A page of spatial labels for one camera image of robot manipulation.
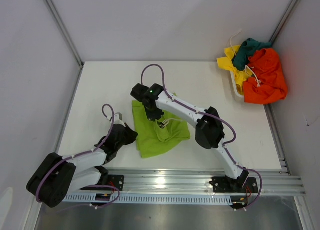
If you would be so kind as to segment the lime green shorts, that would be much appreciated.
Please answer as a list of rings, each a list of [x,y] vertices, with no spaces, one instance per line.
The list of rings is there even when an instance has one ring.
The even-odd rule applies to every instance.
[[[175,114],[164,110],[164,115],[155,121],[147,119],[145,107],[133,100],[132,114],[135,131],[138,133],[136,147],[141,158],[162,155],[191,137],[188,123]]]

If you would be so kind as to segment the orange shorts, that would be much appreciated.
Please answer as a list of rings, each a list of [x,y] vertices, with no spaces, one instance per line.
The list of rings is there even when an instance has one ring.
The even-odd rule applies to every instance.
[[[273,48],[263,48],[248,59],[253,76],[243,83],[244,101],[269,104],[285,99],[288,87],[278,53]]]

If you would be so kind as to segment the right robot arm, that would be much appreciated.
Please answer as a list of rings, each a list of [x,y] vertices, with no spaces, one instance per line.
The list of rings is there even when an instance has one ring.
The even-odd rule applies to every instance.
[[[138,83],[130,94],[143,104],[149,120],[159,120],[164,111],[168,111],[189,123],[195,129],[198,145],[205,149],[215,149],[214,153],[223,166],[229,188],[236,192],[245,188],[249,172],[227,150],[224,125],[230,125],[220,118],[216,108],[199,108],[157,83],[151,87]]]

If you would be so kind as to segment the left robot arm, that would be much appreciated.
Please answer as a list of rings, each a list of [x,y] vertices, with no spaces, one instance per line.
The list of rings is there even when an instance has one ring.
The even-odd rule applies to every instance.
[[[50,153],[30,178],[26,189],[51,208],[59,205],[67,194],[78,190],[116,190],[115,180],[104,165],[137,137],[138,133],[126,123],[118,123],[93,149],[66,158]]]

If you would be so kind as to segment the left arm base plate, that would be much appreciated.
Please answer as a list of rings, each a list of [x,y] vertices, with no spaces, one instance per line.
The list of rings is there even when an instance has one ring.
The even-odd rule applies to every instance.
[[[107,178],[107,185],[114,186],[118,188],[120,191],[123,190],[124,183],[125,183],[125,176],[124,175],[109,175]]]

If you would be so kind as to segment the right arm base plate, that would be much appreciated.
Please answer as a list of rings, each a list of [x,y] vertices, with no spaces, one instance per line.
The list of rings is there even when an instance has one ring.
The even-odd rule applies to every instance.
[[[215,193],[246,193],[247,190],[249,190],[249,193],[259,192],[255,177],[249,177],[243,184],[227,176],[216,176],[211,178],[209,184],[212,185]]]

